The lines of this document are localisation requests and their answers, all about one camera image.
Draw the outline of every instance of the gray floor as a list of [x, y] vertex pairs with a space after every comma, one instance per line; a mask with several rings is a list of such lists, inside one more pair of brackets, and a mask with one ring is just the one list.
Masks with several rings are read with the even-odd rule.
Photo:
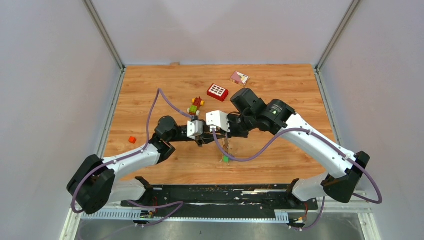
[[[308, 214], [312, 223], [316, 214]], [[100, 240], [111, 233], [134, 226], [124, 220], [85, 220], [81, 222], [83, 240]], [[146, 228], [130, 227], [108, 240], [364, 240], [358, 215], [355, 213], [325, 213], [313, 229], [296, 232], [285, 224], [221, 223], [221, 222], [162, 222]]]

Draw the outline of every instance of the red lego brick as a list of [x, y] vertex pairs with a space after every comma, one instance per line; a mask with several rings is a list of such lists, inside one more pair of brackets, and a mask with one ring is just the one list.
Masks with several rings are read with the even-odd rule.
[[130, 136], [130, 137], [129, 137], [129, 139], [128, 139], [128, 142], [130, 142], [130, 143], [132, 143], [132, 144], [135, 144], [135, 143], [136, 143], [136, 141], [137, 141], [137, 138], [135, 138], [135, 137], [133, 137], [133, 136]]
[[201, 97], [193, 98], [191, 102], [193, 103], [193, 106], [196, 106], [196, 107], [200, 107], [205, 104], [205, 101], [203, 101]]
[[224, 100], [227, 98], [229, 92], [228, 89], [225, 89], [221, 86], [218, 86], [216, 84], [212, 84], [209, 89], [207, 90], [206, 94], [216, 100], [219, 100], [221, 102], [224, 102]]

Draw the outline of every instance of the cable clip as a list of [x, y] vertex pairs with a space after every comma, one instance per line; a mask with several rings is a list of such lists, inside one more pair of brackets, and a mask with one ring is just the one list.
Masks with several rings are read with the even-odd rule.
[[349, 158], [351, 158], [350, 154], [346, 154], [346, 156], [342, 157], [341, 159], [343, 159], [344, 161], [347, 161]]

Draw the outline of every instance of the metal strip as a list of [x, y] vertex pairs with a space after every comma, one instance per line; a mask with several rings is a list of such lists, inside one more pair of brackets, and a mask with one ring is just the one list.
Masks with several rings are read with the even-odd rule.
[[[356, 194], [359, 194], [361, 196], [366, 196], [365, 191], [355, 191]], [[321, 205], [323, 204], [323, 198], [318, 197], [318, 210], [315, 211], [309, 211], [309, 212], [316, 212], [318, 213], [321, 209]], [[350, 199], [349, 203], [341, 203], [334, 199], [332, 199], [329, 196], [325, 197], [325, 205], [324, 205], [324, 214], [325, 213], [363, 213], [363, 214], [369, 214], [371, 213], [371, 205], [369, 202], [362, 200], [356, 196], [353, 196]]]
[[78, 225], [81, 221], [81, 214], [76, 214], [69, 209], [65, 224], [60, 234], [60, 240], [74, 240], [77, 235]]
[[365, 240], [381, 240], [376, 220], [372, 213], [359, 213], [359, 222]]
[[339, 131], [338, 131], [339, 128], [336, 126], [336, 121], [334, 120], [334, 117], [333, 117], [334, 116], [333, 108], [330, 104], [330, 101], [327, 98], [327, 89], [323, 83], [321, 71], [320, 70], [317, 71], [316, 69], [314, 69], [314, 73], [315, 73], [316, 82], [318, 83], [319, 91], [321, 92], [322, 102], [324, 103], [325, 111], [327, 112], [328, 120], [331, 125], [331, 130], [335, 137], [335, 142], [338, 145], [342, 145], [342, 140], [339, 136]]
[[327, 61], [327, 58], [329, 57], [331, 51], [333, 50], [334, 46], [336, 45], [337, 41], [339, 40], [340, 36], [342, 35], [343, 31], [346, 28], [346, 25], [349, 23], [349, 20], [352, 18], [353, 14], [355, 13], [356, 9], [358, 8], [359, 3], [361, 0], [353, 0], [350, 4], [349, 8], [347, 9], [346, 13], [344, 14], [340, 24], [338, 25], [336, 31], [334, 32], [330, 42], [328, 43], [327, 47], [324, 50], [324, 53], [322, 54], [321, 58], [319, 59], [318, 63], [316, 64], [316, 69], [320, 70], [323, 68], [324, 64]]
[[[116, 209], [102, 208], [98, 212], [87, 215], [82, 214], [82, 220], [131, 220], [131, 221], [158, 221], [162, 217], [141, 218], [142, 210], [138, 209]], [[289, 214], [287, 212], [275, 211], [275, 218], [211, 218], [211, 217], [169, 217], [164, 221], [173, 222], [206, 222], [206, 223], [269, 223], [269, 224], [286, 224], [289, 222]]]
[[105, 148], [106, 148], [106, 143], [108, 142], [109, 132], [112, 126], [112, 121], [114, 119], [115, 110], [117, 109], [117, 103], [118, 103], [119, 95], [121, 93], [122, 84], [124, 82], [125, 73], [126, 73], [126, 69], [124, 68], [121, 71], [119, 80], [117, 82], [112, 103], [110, 105], [109, 114], [107, 115], [106, 124], [104, 125], [103, 133], [100, 138], [100, 143], [97, 149], [97, 156], [99, 156], [100, 158], [103, 157], [103, 153], [105, 152]]
[[116, 64], [118, 64], [118, 67], [123, 70], [125, 68], [124, 63], [122, 62], [117, 49], [115, 48], [111, 37], [109, 36], [108, 32], [106, 31], [105, 26], [102, 23], [102, 20], [100, 19], [100, 16], [94, 7], [94, 4], [91, 0], [82, 0], [85, 7], [87, 8], [88, 13], [90, 14], [95, 26], [97, 27], [98, 31], [100, 32], [101, 37], [103, 38], [104, 42], [107, 45], [107, 48], [109, 49], [110, 53], [112, 54], [113, 58], [116, 61]]
[[[112, 103], [110, 105], [109, 114], [107, 116], [106, 123], [104, 125], [104, 131], [100, 138], [100, 143], [97, 148], [97, 156], [103, 156], [103, 153], [105, 152], [106, 143], [108, 141], [109, 136], [109, 130], [112, 125], [112, 120], [114, 118], [116, 105], [118, 102], [118, 98], [121, 92], [122, 83], [124, 82], [124, 76], [125, 76], [126, 69], [121, 70], [121, 74], [119, 76], [119, 80], [116, 84], [116, 89], [113, 95]], [[83, 214], [76, 214], [72, 211], [72, 209], [69, 209], [69, 213], [67, 215], [67, 219], [65, 222], [65, 225], [63, 226], [62, 233], [60, 235], [60, 240], [74, 240], [75, 236], [77, 234], [78, 225], [80, 223], [80, 219], [82, 219]]]

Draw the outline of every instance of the wire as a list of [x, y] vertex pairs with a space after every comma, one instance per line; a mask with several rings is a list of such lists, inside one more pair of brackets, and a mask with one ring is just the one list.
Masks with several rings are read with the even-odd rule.
[[165, 205], [161, 205], [161, 206], [143, 206], [143, 205], [140, 205], [140, 204], [138, 204], [138, 203], [136, 203], [136, 202], [134, 202], [134, 201], [132, 201], [132, 200], [127, 200], [127, 202], [128, 203], [130, 203], [130, 204], [132, 204], [132, 205], [134, 205], [134, 206], [136, 206], [136, 207], [139, 207], [139, 208], [144, 208], [144, 209], [163, 209], [163, 208], [167, 208], [167, 207], [171, 207], [171, 206], [174, 206], [174, 205], [177, 205], [177, 204], [179, 204], [179, 206], [177, 206], [172, 212], [170, 212], [168, 215], [166, 215], [166, 216], [164, 216], [163, 218], [161, 218], [160, 220], [158, 220], [158, 221], [154, 221], [154, 222], [152, 222], [152, 223], [148, 223], [148, 224], [139, 224], [139, 225], [141, 225], [143, 228], [144, 227], [149, 227], [149, 226], [154, 226], [154, 225], [156, 225], [156, 224], [160, 224], [160, 223], [162, 223], [163, 221], [165, 221], [166, 219], [168, 219], [170, 216], [172, 216], [176, 211], [178, 211], [183, 205], [184, 205], [184, 202], [183, 201], [175, 201], [175, 202], [172, 202], [172, 203], [168, 203], [168, 204], [165, 204]]
[[[100, 240], [105, 240], [105, 239], [108, 239], [108, 238], [110, 238], [110, 237], [112, 237], [112, 236], [114, 236], [114, 235], [116, 235], [117, 233], [120, 233], [120, 232], [122, 232], [122, 231], [124, 231], [124, 230], [126, 230], [126, 229], [129, 229], [129, 228], [134, 228], [134, 227], [138, 227], [138, 226], [141, 226], [142, 228], [144, 228], [144, 227], [150, 227], [150, 226], [154, 226], [154, 225], [157, 225], [157, 224], [160, 224], [160, 223], [162, 223], [163, 221], [165, 221], [166, 219], [168, 219], [170, 216], [172, 216], [176, 211], [178, 211], [183, 205], [184, 205], [184, 202], [183, 201], [175, 201], [175, 202], [172, 202], [172, 203], [168, 203], [168, 204], [165, 204], [165, 205], [161, 205], [161, 206], [144, 206], [144, 205], [140, 205], [140, 204], [138, 204], [138, 203], [136, 203], [136, 202], [134, 202], [134, 201], [132, 201], [132, 200], [127, 200], [127, 202], [128, 203], [130, 203], [130, 204], [132, 204], [132, 205], [134, 205], [134, 206], [136, 206], [136, 207], [139, 207], [139, 208], [144, 208], [144, 209], [155, 209], [155, 210], [158, 210], [158, 209], [163, 209], [163, 208], [168, 208], [168, 207], [171, 207], [171, 206], [174, 206], [174, 205], [177, 205], [177, 204], [179, 204], [179, 206], [177, 206], [172, 212], [170, 212], [168, 215], [166, 215], [166, 216], [164, 216], [163, 218], [161, 218], [160, 220], [157, 220], [157, 221], [154, 221], [154, 222], [152, 222], [152, 223], [146, 223], [146, 224], [136, 224], [136, 225], [134, 225], [134, 224], [131, 224], [131, 225], [128, 225], [128, 226], [125, 226], [125, 227], [122, 227], [122, 228], [120, 228], [120, 229], [118, 229], [118, 230], [116, 230], [116, 231], [114, 231], [114, 232], [112, 232], [111, 234], [109, 234], [109, 235], [107, 235], [107, 236], [105, 236], [105, 237], [103, 237], [103, 238], [101, 238]], [[80, 227], [79, 227], [79, 229], [78, 229], [78, 239], [79, 240], [83, 240], [83, 238], [81, 237], [81, 229], [84, 227], [85, 225], [81, 225]]]
[[[158, 198], [157, 197], [154, 197], [153, 199], [154, 199], [154, 206], [157, 207], [158, 206]], [[154, 210], [154, 213], [155, 214], [158, 213], [158, 209], [157, 208]]]
[[301, 217], [299, 217], [298, 219], [305, 219], [305, 222], [308, 220], [308, 203], [304, 202], [305, 204], [305, 214]]
[[146, 140], [146, 143], [144, 144], [144, 147], [140, 151], [135, 151], [135, 152], [133, 152], [131, 154], [128, 154], [126, 156], [122, 156], [122, 157], [116, 158], [115, 160], [105, 162], [105, 163], [103, 163], [103, 164], [95, 167], [87, 175], [85, 175], [84, 178], [81, 180], [81, 182], [79, 182], [78, 186], [76, 186], [76, 189], [75, 189], [75, 191], [73, 192], [73, 195], [72, 195], [72, 200], [70, 202], [70, 207], [71, 207], [71, 209], [72, 209], [72, 211], [74, 213], [80, 214], [80, 213], [84, 212], [83, 209], [77, 210], [77, 208], [75, 207], [75, 202], [77, 200], [78, 192], [80, 191], [81, 187], [87, 181], [88, 178], [90, 178], [95, 172], [97, 172], [101, 168], [106, 167], [106, 166], [109, 166], [109, 165], [114, 164], [114, 163], [118, 163], [118, 162], [120, 162], [122, 160], [128, 159], [128, 158], [133, 157], [135, 155], [138, 155], [138, 154], [142, 153], [142, 151], [144, 151], [147, 148], [147, 146], [149, 144], [149, 122], [150, 122], [150, 118], [152, 116], [153, 108], [155, 107], [156, 101], [158, 100], [159, 93], [162, 95], [162, 97], [166, 101], [166, 103], [168, 103], [168, 105], [171, 106], [171, 108], [173, 108], [175, 111], [177, 111], [178, 113], [180, 113], [181, 115], [183, 115], [185, 117], [188, 117], [188, 118], [191, 118], [192, 117], [191, 115], [189, 115], [189, 114], [187, 114], [187, 113], [179, 110], [176, 106], [174, 106], [168, 100], [168, 98], [165, 96], [165, 94], [162, 91], [162, 89], [161, 88], [158, 88], [157, 89], [157, 92], [156, 92], [156, 97], [154, 98], [153, 104], [151, 105], [150, 112], [148, 113], [148, 117], [147, 117], [147, 123], [146, 123], [147, 140]]
[[324, 203], [326, 202], [326, 197], [322, 198], [322, 205], [321, 205], [321, 210], [319, 211], [318, 216], [316, 217], [315, 221], [313, 221], [313, 223], [307, 227], [292, 227], [293, 229], [301, 232], [304, 230], [309, 230], [311, 228], [313, 228], [315, 225], [317, 225], [318, 221], [321, 219], [321, 217], [323, 216], [323, 212], [324, 212]]
[[[173, 105], [173, 104], [172, 104], [172, 103], [168, 100], [168, 98], [165, 96], [165, 94], [164, 94], [164, 92], [162, 91], [162, 89], [161, 89], [161, 88], [158, 88], [158, 89], [157, 89], [157, 92], [156, 92], [156, 97], [155, 97], [155, 98], [154, 98], [154, 100], [153, 100], [153, 104], [151, 105], [151, 108], [150, 108], [150, 111], [149, 111], [149, 113], [148, 113], [148, 117], [147, 117], [147, 123], [146, 123], [146, 133], [147, 133], [147, 139], [146, 139], [146, 143], [144, 144], [144, 147], [143, 147], [140, 151], [136, 151], [136, 152], [133, 152], [133, 153], [128, 154], [128, 155], [126, 155], [126, 156], [119, 157], [119, 158], [117, 158], [117, 159], [115, 159], [115, 160], [105, 162], [105, 163], [103, 163], [103, 164], [101, 164], [101, 165], [99, 165], [99, 166], [95, 167], [95, 168], [94, 168], [93, 170], [91, 170], [91, 171], [90, 171], [87, 175], [85, 175], [85, 176], [84, 176], [84, 178], [81, 180], [81, 182], [80, 182], [80, 183], [78, 184], [78, 186], [76, 187], [76, 189], [75, 189], [75, 191], [74, 191], [74, 193], [73, 193], [73, 195], [72, 195], [72, 200], [71, 200], [70, 207], [71, 207], [71, 209], [72, 209], [72, 211], [73, 211], [74, 213], [76, 213], [76, 214], [80, 214], [80, 213], [84, 212], [84, 210], [83, 210], [83, 209], [81, 209], [81, 210], [77, 210], [77, 209], [76, 209], [76, 207], [75, 207], [75, 202], [76, 202], [76, 200], [77, 200], [78, 192], [80, 191], [81, 187], [83, 186], [83, 184], [87, 181], [87, 179], [88, 179], [89, 177], [91, 177], [94, 173], [96, 173], [96, 172], [97, 172], [98, 170], [100, 170], [101, 168], [106, 167], [106, 166], [111, 165], [111, 164], [114, 164], [114, 163], [117, 163], [117, 162], [120, 162], [120, 161], [123, 161], [123, 160], [128, 159], [128, 158], [130, 158], [130, 157], [133, 157], [133, 156], [135, 156], [135, 155], [138, 155], [138, 154], [142, 153], [142, 151], [144, 151], [144, 150], [147, 148], [147, 146], [148, 146], [148, 144], [149, 144], [149, 123], [150, 123], [150, 118], [151, 118], [151, 116], [152, 116], [153, 108], [154, 108], [154, 107], [155, 107], [155, 105], [156, 105], [156, 101], [158, 100], [159, 93], [162, 95], [162, 97], [163, 97], [163, 99], [166, 101], [166, 103], [168, 103], [168, 105], [169, 105], [169, 106], [171, 106], [171, 108], [173, 108], [175, 111], [177, 111], [178, 113], [180, 113], [181, 115], [183, 115], [183, 116], [185, 116], [185, 117], [187, 117], [187, 118], [190, 118], [190, 119], [191, 119], [191, 118], [193, 117], [193, 116], [191, 116], [191, 115], [189, 115], [189, 114], [187, 114], [187, 113], [185, 113], [185, 112], [183, 112], [183, 111], [179, 110], [176, 106], [174, 106], [174, 105]], [[179, 204], [179, 206], [178, 206], [176, 209], [174, 209], [171, 213], [169, 213], [168, 215], [166, 215], [166, 216], [165, 216], [165, 217], [163, 217], [162, 219], [160, 219], [160, 220], [158, 220], [158, 221], [155, 221], [155, 222], [153, 222], [153, 223], [141, 224], [143, 228], [144, 228], [144, 227], [149, 227], [149, 226], [154, 226], [154, 225], [156, 225], [156, 224], [160, 224], [161, 222], [163, 222], [164, 220], [166, 220], [167, 218], [169, 218], [172, 214], [174, 214], [176, 211], [178, 211], [178, 210], [179, 210], [179, 209], [183, 206], [183, 204], [184, 204], [184, 202], [183, 202], [183, 201], [176, 201], [176, 202], [172, 202], [172, 203], [169, 203], [169, 204], [165, 204], [165, 205], [157, 206], [158, 202], [156, 201], [156, 206], [143, 206], [143, 205], [140, 205], [140, 204], [138, 204], [138, 203], [136, 203], [136, 202], [134, 202], [134, 201], [132, 201], [132, 200], [127, 200], [127, 202], [129, 202], [130, 204], [132, 204], [132, 205], [134, 205], [134, 206], [136, 206], [136, 207], [139, 207], [139, 208], [153, 208], [153, 209], [155, 209], [155, 210], [156, 210], [156, 212], [157, 212], [157, 209], [163, 209], [163, 208], [167, 208], [167, 207], [171, 207], [171, 206], [174, 206], [174, 205]], [[105, 240], [105, 239], [107, 239], [107, 238], [110, 238], [110, 237], [112, 237], [113, 235], [115, 235], [115, 234], [117, 234], [117, 233], [119, 233], [119, 232], [121, 232], [121, 231], [123, 231], [123, 230], [129, 229], [130, 227], [133, 227], [133, 226], [134, 226], [134, 225], [130, 225], [130, 226], [126, 226], [126, 227], [123, 227], [123, 228], [121, 228], [121, 229], [118, 229], [117, 231], [115, 231], [115, 232], [113, 232], [113, 233], [109, 234], [108, 236], [106, 236], [106, 237], [102, 238], [101, 240]], [[78, 231], [78, 238], [79, 238], [80, 240], [82, 240], [82, 238], [81, 238], [81, 231]]]
[[153, 112], [153, 108], [155, 108], [155, 105], [156, 105], [156, 101], [158, 100], [158, 97], [159, 97], [159, 93], [160, 93], [160, 95], [162, 95], [162, 98], [165, 100], [165, 102], [171, 107], [171, 108], [173, 108], [175, 111], [177, 111], [179, 114], [181, 114], [181, 115], [183, 115], [184, 117], [187, 117], [187, 118], [189, 118], [189, 119], [191, 119], [191, 118], [193, 118], [193, 116], [192, 115], [190, 115], [190, 114], [187, 114], [187, 113], [185, 113], [185, 112], [183, 112], [183, 111], [181, 111], [180, 109], [178, 109], [176, 106], [174, 106], [169, 100], [168, 100], [168, 98], [167, 98], [167, 96], [165, 96], [165, 94], [164, 94], [164, 92], [162, 91], [162, 89], [161, 88], [158, 88], [157, 89], [157, 92], [156, 92], [156, 96], [154, 97], [154, 100], [153, 100], [153, 104], [151, 105], [151, 108], [150, 108], [150, 111], [148, 112], [148, 116], [147, 116], [147, 124], [146, 124], [146, 133], [147, 133], [147, 139], [146, 139], [146, 143], [144, 144], [144, 146], [143, 146], [143, 148], [141, 149], [142, 151], [144, 151], [147, 147], [148, 147], [148, 145], [149, 145], [149, 123], [150, 123], [150, 118], [152, 117], [152, 112]]
[[[227, 154], [223, 147], [219, 144], [218, 139], [217, 139], [217, 133], [215, 132], [215, 129], [212, 129], [212, 134], [213, 134], [213, 138], [215, 140], [216, 145], [218, 146], [219, 150], [225, 155], [227, 156], [229, 159], [233, 160], [233, 161], [237, 161], [237, 162], [247, 162], [250, 160], [253, 160], [257, 157], [259, 157], [278, 137], [280, 137], [283, 134], [289, 133], [289, 132], [293, 132], [293, 131], [297, 131], [297, 132], [304, 132], [309, 134], [310, 131], [306, 130], [304, 128], [288, 128], [288, 129], [284, 129], [282, 131], [280, 131], [279, 133], [277, 133], [274, 137], [271, 138], [271, 140], [269, 140], [269, 142], [267, 144], [265, 144], [265, 146], [259, 151], [257, 152], [255, 155], [248, 157], [248, 158], [236, 158], [234, 156], [231, 156], [229, 154]], [[318, 135], [315, 132], [311, 132], [310, 133], [311, 136], [314, 136], [315, 138], [321, 140], [321, 142], [325, 143], [326, 145], [328, 145], [330, 148], [332, 148], [334, 151], [336, 151], [340, 156], [342, 156], [343, 158], [346, 158], [346, 154], [344, 152], [342, 152], [338, 147], [334, 146], [331, 142], [329, 142], [327, 139], [325, 139], [324, 137]], [[361, 166], [359, 165], [357, 162], [355, 162], [354, 160], [350, 159], [349, 157], [346, 158], [346, 160], [351, 163], [352, 165], [354, 165], [355, 167], [357, 167], [371, 182], [372, 186], [375, 189], [375, 192], [377, 193], [377, 197], [378, 200], [373, 200], [373, 199], [369, 199], [365, 196], [353, 193], [352, 195], [360, 198], [362, 200], [368, 201], [370, 203], [373, 204], [381, 204], [383, 202], [383, 196], [382, 193], [380, 192], [379, 187], [377, 186], [376, 181], [374, 181], [373, 177], [371, 177], [371, 175]]]

